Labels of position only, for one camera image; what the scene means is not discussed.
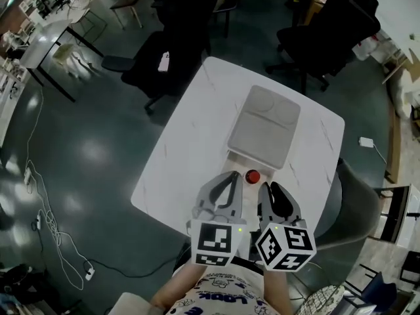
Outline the person's right forearm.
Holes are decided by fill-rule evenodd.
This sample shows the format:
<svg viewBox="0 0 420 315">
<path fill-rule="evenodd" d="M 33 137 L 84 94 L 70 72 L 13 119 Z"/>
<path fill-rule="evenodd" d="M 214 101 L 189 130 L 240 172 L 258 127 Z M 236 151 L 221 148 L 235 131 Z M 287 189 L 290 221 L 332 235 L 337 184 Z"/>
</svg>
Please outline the person's right forearm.
<svg viewBox="0 0 420 315">
<path fill-rule="evenodd" d="M 285 272 L 264 269 L 264 299 L 279 315 L 293 315 Z"/>
</svg>

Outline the small white stool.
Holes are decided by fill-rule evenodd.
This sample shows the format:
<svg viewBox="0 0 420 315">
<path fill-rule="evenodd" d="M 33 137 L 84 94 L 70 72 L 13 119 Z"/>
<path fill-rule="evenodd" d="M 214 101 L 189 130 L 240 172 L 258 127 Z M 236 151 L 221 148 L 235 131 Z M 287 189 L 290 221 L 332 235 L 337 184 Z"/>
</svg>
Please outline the small white stool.
<svg viewBox="0 0 420 315">
<path fill-rule="evenodd" d="M 68 65 L 69 59 L 76 59 L 80 64 L 90 62 L 84 57 L 81 48 L 72 43 L 61 44 L 52 56 L 52 60 L 58 64 L 68 75 L 78 78 L 79 75 L 75 70 L 72 70 Z"/>
</svg>

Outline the grey table black legs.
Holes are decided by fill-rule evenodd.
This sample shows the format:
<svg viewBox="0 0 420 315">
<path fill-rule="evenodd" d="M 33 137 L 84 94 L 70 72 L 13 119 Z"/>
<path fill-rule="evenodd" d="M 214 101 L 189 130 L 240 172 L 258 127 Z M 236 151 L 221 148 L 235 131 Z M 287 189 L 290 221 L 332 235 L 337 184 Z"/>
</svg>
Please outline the grey table black legs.
<svg viewBox="0 0 420 315">
<path fill-rule="evenodd" d="M 87 48 L 92 50 L 100 57 L 104 57 L 104 55 L 91 42 L 87 41 L 76 31 L 71 29 L 69 20 L 61 20 L 42 27 L 41 30 L 36 33 L 33 41 L 30 43 L 22 58 L 20 59 L 20 64 L 38 82 L 38 84 L 40 84 L 40 86 L 43 87 L 44 84 L 37 77 L 35 73 L 36 70 L 63 96 L 65 96 L 68 100 L 75 102 L 75 99 L 41 66 L 44 59 L 50 53 L 51 49 L 55 45 L 60 45 L 58 40 L 65 32 L 68 32 L 72 37 L 82 42 L 82 44 L 84 44 Z"/>
</svg>

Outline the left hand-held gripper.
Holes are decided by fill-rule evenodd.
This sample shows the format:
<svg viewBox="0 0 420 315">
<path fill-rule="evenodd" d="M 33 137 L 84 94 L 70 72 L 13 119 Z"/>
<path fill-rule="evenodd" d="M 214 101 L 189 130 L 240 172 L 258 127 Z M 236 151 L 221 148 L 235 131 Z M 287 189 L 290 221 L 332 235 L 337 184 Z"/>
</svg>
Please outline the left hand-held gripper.
<svg viewBox="0 0 420 315">
<path fill-rule="evenodd" d="M 227 188 L 227 198 L 222 205 L 216 205 Z M 192 263 L 225 267 L 232 262 L 247 231 L 247 222 L 242 219 L 242 198 L 243 179 L 237 171 L 219 174 L 200 188 L 196 207 L 222 216 L 213 220 L 191 219 L 187 223 Z"/>
</svg>

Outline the wooden chair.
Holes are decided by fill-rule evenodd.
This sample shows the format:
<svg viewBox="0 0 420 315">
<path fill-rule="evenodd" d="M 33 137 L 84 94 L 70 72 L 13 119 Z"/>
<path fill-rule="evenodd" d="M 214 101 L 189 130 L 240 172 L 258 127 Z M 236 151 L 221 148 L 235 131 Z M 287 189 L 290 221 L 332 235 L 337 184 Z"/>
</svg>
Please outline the wooden chair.
<svg viewBox="0 0 420 315">
<path fill-rule="evenodd" d="M 131 11 L 131 14 L 134 16 L 135 20 L 137 21 L 138 25 L 140 26 L 140 28 L 143 28 L 142 22 L 140 21 L 140 18 L 138 17 L 137 14 L 137 10 L 136 10 L 136 5 L 140 0 L 118 0 L 116 3 L 114 3 L 111 7 L 110 10 L 113 12 L 119 26 L 121 29 L 125 29 L 125 26 L 123 25 L 117 10 L 120 9 L 129 9 Z"/>
</svg>

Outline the black office chair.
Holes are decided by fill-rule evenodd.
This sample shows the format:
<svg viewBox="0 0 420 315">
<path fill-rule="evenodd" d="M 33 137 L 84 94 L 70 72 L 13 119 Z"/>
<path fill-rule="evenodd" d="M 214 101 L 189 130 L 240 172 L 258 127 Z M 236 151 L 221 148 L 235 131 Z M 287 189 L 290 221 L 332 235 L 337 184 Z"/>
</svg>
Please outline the black office chair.
<svg viewBox="0 0 420 315">
<path fill-rule="evenodd" d="M 149 99 L 144 109 L 164 96 L 180 96 L 194 78 L 208 48 L 207 24 L 218 0 L 160 0 L 155 3 L 163 29 L 152 33 L 132 58 L 104 57 L 101 66 L 121 74 L 122 82 L 139 88 Z M 159 72 L 169 52 L 167 72 Z"/>
<path fill-rule="evenodd" d="M 326 0 L 310 24 L 277 32 L 278 50 L 286 52 L 292 61 L 267 66 L 266 73 L 298 69 L 302 94 L 306 93 L 308 75 L 320 81 L 325 91 L 329 87 L 325 75 L 337 75 L 352 49 L 380 31 L 375 15 L 378 6 L 378 0 Z"/>
</svg>

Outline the white shelf of black helmets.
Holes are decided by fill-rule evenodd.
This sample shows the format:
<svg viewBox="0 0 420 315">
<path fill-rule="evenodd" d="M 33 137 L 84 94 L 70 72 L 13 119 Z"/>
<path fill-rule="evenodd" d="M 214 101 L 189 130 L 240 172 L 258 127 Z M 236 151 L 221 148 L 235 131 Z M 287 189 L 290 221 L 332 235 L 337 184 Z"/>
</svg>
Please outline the white shelf of black helmets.
<svg viewBox="0 0 420 315">
<path fill-rule="evenodd" d="M 24 89 L 25 69 L 17 60 L 0 56 L 0 115 L 16 102 Z"/>
</svg>

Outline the person's printed white shirt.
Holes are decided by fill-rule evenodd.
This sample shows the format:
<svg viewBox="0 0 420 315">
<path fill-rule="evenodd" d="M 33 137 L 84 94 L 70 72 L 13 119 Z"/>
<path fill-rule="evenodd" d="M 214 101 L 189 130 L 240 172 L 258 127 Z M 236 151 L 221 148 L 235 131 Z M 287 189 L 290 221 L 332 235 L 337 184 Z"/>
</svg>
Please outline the person's printed white shirt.
<svg viewBox="0 0 420 315">
<path fill-rule="evenodd" d="M 210 266 L 168 311 L 123 293 L 108 315 L 279 315 L 263 297 L 263 275 L 242 266 Z"/>
</svg>

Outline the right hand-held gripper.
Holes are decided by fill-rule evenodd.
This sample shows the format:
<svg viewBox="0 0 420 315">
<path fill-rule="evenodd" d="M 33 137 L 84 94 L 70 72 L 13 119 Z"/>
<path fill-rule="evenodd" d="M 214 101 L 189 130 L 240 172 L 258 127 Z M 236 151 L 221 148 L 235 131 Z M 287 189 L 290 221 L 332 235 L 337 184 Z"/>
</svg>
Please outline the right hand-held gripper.
<svg viewBox="0 0 420 315">
<path fill-rule="evenodd" d="M 254 261 L 267 271 L 299 271 L 317 249 L 298 203 L 275 181 L 261 184 L 257 202 L 260 234 L 254 244 Z"/>
</svg>

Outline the person's left forearm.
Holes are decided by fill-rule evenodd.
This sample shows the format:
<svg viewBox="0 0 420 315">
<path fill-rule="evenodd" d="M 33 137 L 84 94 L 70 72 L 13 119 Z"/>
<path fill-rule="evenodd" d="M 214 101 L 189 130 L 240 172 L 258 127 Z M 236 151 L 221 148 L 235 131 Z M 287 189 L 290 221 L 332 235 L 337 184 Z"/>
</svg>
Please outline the person's left forearm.
<svg viewBox="0 0 420 315">
<path fill-rule="evenodd" d="M 188 261 L 152 297 L 150 304 L 167 312 L 178 300 L 182 299 L 201 279 L 207 267 Z"/>
</svg>

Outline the white cabinet black frame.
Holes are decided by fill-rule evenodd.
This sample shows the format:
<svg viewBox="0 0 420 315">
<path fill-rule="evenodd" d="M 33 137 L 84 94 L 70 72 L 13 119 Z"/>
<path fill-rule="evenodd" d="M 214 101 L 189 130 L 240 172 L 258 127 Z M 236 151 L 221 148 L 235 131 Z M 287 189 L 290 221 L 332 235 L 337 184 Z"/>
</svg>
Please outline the white cabinet black frame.
<svg viewBox="0 0 420 315">
<path fill-rule="evenodd" d="M 376 189 L 388 210 L 381 212 L 373 239 L 409 248 L 417 221 L 420 221 L 420 191 L 412 184 Z"/>
</svg>

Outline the grey shell chair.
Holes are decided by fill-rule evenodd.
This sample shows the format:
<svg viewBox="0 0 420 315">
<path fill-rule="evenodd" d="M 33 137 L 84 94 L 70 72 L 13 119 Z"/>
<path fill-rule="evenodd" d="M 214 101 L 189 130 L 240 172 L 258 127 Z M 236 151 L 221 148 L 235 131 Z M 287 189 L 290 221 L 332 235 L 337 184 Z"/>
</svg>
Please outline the grey shell chair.
<svg viewBox="0 0 420 315">
<path fill-rule="evenodd" d="M 376 191 L 340 158 L 314 232 L 317 250 L 366 239 L 377 226 L 380 214 L 381 204 Z"/>
</svg>

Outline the white lattice patterned cushion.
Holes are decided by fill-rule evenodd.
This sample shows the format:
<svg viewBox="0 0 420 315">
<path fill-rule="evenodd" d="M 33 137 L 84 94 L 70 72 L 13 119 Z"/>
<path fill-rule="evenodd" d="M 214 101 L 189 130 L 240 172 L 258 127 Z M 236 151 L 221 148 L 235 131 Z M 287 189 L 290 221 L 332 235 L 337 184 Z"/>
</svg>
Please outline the white lattice patterned cushion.
<svg viewBox="0 0 420 315">
<path fill-rule="evenodd" d="M 343 285 L 329 285 L 311 294 L 296 315 L 330 315 L 345 293 Z"/>
</svg>

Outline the white sack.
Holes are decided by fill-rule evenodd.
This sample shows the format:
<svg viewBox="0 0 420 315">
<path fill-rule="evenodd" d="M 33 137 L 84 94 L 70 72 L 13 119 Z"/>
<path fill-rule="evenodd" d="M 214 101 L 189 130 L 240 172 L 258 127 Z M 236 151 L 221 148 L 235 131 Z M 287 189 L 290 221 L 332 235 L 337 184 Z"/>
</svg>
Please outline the white sack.
<svg viewBox="0 0 420 315">
<path fill-rule="evenodd" d="M 408 120 L 412 108 L 420 107 L 420 77 L 412 81 L 410 72 L 402 68 L 387 81 L 387 85 L 396 113 L 401 119 Z"/>
</svg>

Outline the grey lidded box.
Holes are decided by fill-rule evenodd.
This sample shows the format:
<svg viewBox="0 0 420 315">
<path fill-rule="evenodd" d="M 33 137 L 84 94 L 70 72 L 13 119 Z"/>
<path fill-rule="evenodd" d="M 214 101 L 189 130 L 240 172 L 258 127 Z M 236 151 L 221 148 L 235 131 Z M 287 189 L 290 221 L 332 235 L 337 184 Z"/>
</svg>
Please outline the grey lidded box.
<svg viewBox="0 0 420 315">
<path fill-rule="evenodd" d="M 281 182 L 294 143 L 301 107 L 284 95 L 253 85 L 228 134 L 222 172 L 249 170 L 261 182 Z"/>
</svg>

